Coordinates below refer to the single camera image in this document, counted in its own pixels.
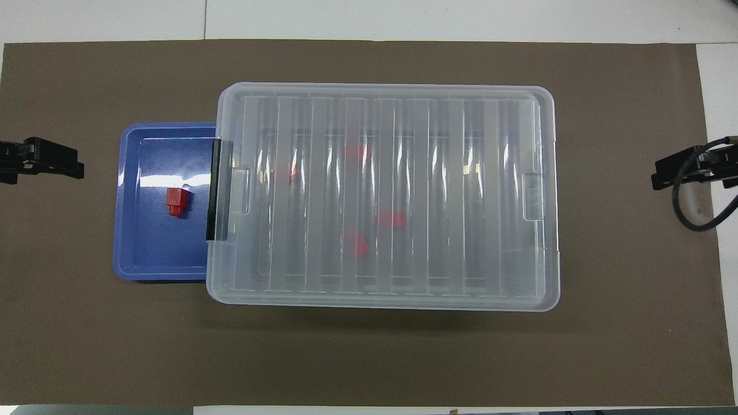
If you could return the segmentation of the brown table mat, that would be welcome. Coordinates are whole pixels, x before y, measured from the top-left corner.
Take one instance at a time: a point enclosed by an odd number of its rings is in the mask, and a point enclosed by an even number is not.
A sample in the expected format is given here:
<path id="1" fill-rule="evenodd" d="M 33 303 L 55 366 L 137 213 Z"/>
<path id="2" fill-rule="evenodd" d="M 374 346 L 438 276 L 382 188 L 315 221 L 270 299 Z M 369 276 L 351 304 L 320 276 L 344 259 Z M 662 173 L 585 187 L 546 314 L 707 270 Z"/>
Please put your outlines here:
<path id="1" fill-rule="evenodd" d="M 241 81 L 548 89 L 556 307 L 251 307 L 119 278 L 121 133 L 213 121 Z M 0 405 L 733 405 L 717 234 L 683 228 L 649 179 L 654 161 L 708 139 L 704 113 L 686 44 L 7 44 L 0 139 L 77 149 L 85 178 L 0 186 Z"/>

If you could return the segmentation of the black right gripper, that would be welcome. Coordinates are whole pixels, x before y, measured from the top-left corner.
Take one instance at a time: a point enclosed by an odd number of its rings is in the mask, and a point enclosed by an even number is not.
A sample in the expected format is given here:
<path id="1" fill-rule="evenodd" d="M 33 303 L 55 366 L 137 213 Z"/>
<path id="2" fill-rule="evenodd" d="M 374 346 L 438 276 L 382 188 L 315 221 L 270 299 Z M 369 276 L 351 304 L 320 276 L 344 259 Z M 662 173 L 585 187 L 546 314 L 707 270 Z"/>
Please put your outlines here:
<path id="1" fill-rule="evenodd" d="M 718 181 L 724 188 L 738 187 L 738 137 L 718 139 L 715 146 L 706 144 L 704 147 L 707 149 L 686 168 L 682 182 Z M 673 186 L 681 166 L 699 149 L 701 145 L 694 145 L 657 160 L 654 163 L 656 172 L 652 174 L 653 190 Z"/>

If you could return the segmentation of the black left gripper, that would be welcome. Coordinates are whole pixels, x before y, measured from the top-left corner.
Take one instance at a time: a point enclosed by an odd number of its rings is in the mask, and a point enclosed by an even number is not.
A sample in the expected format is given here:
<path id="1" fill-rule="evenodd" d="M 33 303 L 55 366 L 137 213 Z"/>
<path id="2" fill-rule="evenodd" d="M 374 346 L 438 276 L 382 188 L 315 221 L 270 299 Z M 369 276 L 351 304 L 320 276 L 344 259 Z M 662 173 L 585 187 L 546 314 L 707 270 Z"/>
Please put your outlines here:
<path id="1" fill-rule="evenodd" d="M 0 140 L 0 183 L 14 186 L 16 172 L 52 172 L 73 179 L 85 177 L 85 165 L 77 160 L 77 150 L 40 137 L 23 142 Z"/>

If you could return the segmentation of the blue plastic tray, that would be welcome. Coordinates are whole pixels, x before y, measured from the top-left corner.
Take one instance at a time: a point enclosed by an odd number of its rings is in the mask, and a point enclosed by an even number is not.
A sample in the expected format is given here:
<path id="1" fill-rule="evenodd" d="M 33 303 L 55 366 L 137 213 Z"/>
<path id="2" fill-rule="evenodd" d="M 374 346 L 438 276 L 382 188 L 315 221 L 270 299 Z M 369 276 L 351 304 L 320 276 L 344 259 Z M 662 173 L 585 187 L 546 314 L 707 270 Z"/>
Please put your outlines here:
<path id="1" fill-rule="evenodd" d="M 119 144 L 112 265 L 137 282 L 195 282 L 206 278 L 206 213 L 216 125 L 138 123 Z M 168 214 L 168 187 L 190 192 L 182 217 Z"/>

